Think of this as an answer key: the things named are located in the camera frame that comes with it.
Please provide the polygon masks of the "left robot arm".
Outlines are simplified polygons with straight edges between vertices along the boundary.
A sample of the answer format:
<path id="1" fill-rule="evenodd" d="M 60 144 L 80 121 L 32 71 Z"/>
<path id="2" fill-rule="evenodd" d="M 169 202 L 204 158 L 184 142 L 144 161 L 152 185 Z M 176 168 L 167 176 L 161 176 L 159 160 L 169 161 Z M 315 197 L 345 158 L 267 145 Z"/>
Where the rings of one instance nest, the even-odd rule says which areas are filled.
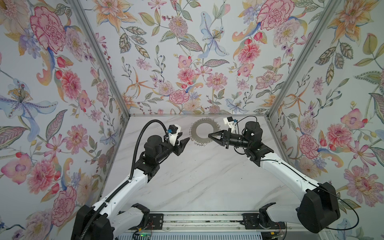
<path id="1" fill-rule="evenodd" d="M 134 193 L 142 189 L 158 172 L 160 164 L 171 154 L 179 156 L 189 142 L 189 138 L 165 142 L 160 136 L 148 138 L 144 151 L 135 162 L 133 176 L 127 177 L 106 197 L 93 206 L 87 205 L 77 212 L 72 236 L 73 240 L 114 240 L 127 230 L 139 230 L 149 224 L 150 210 L 134 204 L 122 211 Z"/>

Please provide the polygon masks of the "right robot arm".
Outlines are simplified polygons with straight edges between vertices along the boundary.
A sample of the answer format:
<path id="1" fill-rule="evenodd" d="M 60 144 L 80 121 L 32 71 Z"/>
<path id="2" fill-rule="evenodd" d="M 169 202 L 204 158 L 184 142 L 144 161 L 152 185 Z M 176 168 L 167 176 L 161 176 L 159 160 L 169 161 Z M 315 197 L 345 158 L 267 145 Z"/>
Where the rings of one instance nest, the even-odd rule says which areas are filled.
<path id="1" fill-rule="evenodd" d="M 275 202 L 259 209 L 257 224 L 271 228 L 274 223 L 301 224 L 311 233 L 321 230 L 341 216 L 335 188 L 329 183 L 319 183 L 291 167 L 262 142 L 263 130 L 258 122 L 249 121 L 237 134 L 237 124 L 226 120 L 228 130 L 210 133 L 211 140 L 222 147 L 242 148 L 247 158 L 283 182 L 297 196 L 300 203 L 277 205 Z"/>

